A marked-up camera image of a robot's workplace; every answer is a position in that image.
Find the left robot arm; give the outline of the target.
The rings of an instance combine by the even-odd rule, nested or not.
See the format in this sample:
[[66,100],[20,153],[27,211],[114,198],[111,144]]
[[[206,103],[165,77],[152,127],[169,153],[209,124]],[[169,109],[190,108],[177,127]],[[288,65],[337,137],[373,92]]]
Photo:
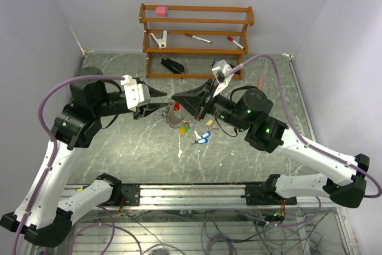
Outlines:
[[138,77],[105,76],[96,67],[80,69],[59,84],[60,88],[65,86],[70,88],[71,101],[47,128],[50,139],[37,176],[16,211],[1,218],[5,229],[47,248],[59,246],[72,226],[94,207],[121,201],[122,182],[105,173],[82,192],[61,198],[80,151],[88,148],[103,129],[102,118],[116,119],[131,113],[134,119],[140,119],[164,107],[163,103],[152,102],[164,92]]

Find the red key tag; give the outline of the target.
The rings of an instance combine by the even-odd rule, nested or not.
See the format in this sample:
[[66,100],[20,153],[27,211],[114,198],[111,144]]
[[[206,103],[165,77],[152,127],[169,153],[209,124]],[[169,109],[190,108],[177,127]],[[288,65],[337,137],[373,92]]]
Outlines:
[[176,103],[176,104],[174,105],[174,111],[179,111],[180,108],[181,108],[181,106],[180,106],[179,103]]

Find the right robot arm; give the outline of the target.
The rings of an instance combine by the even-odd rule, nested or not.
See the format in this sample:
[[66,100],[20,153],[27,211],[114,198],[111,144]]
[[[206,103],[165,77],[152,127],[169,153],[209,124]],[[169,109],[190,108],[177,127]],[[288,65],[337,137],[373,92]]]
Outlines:
[[248,202],[274,205],[297,196],[319,196],[347,208],[360,206],[369,157],[348,156],[298,137],[289,125],[269,115],[273,102],[261,90],[251,85],[240,89],[244,93],[234,102],[231,97],[216,94],[217,86],[208,80],[198,88],[174,94],[172,99],[196,120],[211,115],[237,132],[246,132],[244,140],[256,150],[279,153],[317,171],[305,176],[271,174],[246,191]]

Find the large keyring with keys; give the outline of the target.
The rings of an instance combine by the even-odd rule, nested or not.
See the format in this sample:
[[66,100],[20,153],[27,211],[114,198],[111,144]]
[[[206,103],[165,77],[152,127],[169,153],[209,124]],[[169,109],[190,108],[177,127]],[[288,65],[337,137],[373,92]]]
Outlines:
[[174,111],[174,105],[177,102],[170,102],[170,104],[162,111],[162,117],[165,119],[167,125],[179,134],[186,134],[190,130],[190,123],[185,116],[180,116],[179,111]]

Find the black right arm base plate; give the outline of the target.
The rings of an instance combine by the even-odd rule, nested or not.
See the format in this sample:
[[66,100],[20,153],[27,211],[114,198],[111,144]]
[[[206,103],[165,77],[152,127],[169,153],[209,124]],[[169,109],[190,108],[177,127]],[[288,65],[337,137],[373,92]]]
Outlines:
[[282,201],[286,202],[286,205],[297,205],[297,198],[282,198],[274,191],[266,191],[264,183],[250,183],[246,184],[244,188],[244,195],[241,195],[246,202],[247,206],[255,205],[281,205]]

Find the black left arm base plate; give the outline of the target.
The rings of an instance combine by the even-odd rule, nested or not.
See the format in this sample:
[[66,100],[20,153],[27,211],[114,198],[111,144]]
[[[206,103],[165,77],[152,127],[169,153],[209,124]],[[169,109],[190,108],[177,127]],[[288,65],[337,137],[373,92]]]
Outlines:
[[136,184],[122,184],[121,195],[124,206],[135,207],[140,205],[141,189]]

